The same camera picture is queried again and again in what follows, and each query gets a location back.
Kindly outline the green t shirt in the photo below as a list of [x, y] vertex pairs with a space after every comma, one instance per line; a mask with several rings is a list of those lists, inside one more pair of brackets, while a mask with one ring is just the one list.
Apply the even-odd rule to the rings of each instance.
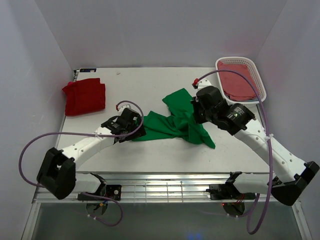
[[211, 149], [216, 145], [202, 124], [197, 124], [193, 116], [192, 96], [181, 88], [162, 99], [170, 112], [164, 116], [150, 111], [144, 117], [143, 125], [146, 135], [137, 138], [136, 142], [180, 138], [194, 144], [205, 144]]

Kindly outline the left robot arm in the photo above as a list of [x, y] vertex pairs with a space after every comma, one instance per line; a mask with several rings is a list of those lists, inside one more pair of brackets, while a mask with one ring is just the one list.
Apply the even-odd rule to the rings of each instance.
[[78, 173], [77, 170], [101, 150], [145, 135], [142, 116], [125, 105], [91, 136], [62, 149], [49, 149], [36, 180], [59, 200], [72, 192], [85, 192], [100, 200], [106, 195], [106, 181], [95, 173]]

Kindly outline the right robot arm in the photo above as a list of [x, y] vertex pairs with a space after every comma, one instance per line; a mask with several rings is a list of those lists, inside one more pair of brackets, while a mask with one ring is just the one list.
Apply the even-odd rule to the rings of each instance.
[[237, 199], [240, 195], [270, 194], [292, 206], [320, 170], [287, 150], [272, 136], [255, 114], [240, 103], [229, 105], [218, 88], [199, 87], [192, 98], [193, 116], [198, 124], [212, 123], [246, 144], [271, 168], [271, 174], [231, 172], [224, 184], [211, 186], [216, 199]]

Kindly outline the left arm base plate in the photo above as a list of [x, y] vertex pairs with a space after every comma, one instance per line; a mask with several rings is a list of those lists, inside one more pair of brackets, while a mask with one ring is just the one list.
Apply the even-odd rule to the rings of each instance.
[[102, 184], [94, 193], [86, 192], [79, 193], [78, 201], [97, 201], [104, 200], [103, 197], [110, 198], [116, 201], [121, 199], [122, 185], [120, 184]]

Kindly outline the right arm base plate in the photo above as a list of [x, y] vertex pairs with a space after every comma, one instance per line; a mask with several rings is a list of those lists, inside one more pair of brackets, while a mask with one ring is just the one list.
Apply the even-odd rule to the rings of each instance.
[[234, 186], [227, 184], [210, 184], [205, 190], [211, 200], [254, 200], [255, 193], [240, 193]]

